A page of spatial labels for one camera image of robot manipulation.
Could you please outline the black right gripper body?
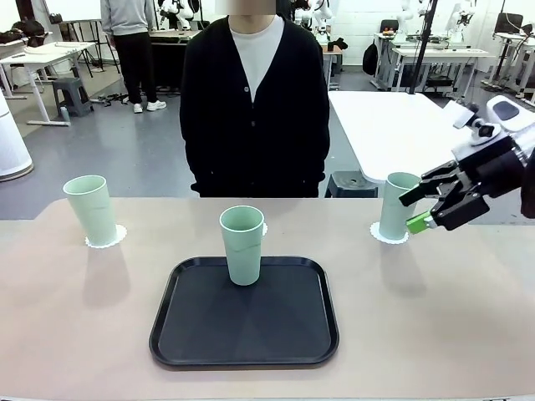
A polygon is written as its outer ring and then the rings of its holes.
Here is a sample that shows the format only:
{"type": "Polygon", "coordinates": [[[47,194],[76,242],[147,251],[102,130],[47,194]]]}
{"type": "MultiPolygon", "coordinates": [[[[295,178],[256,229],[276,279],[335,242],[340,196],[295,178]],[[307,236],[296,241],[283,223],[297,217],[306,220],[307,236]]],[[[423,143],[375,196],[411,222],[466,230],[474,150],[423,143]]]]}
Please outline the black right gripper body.
{"type": "Polygon", "coordinates": [[[481,195],[496,199],[521,186],[527,157],[509,135],[453,149],[458,168],[481,195]]]}

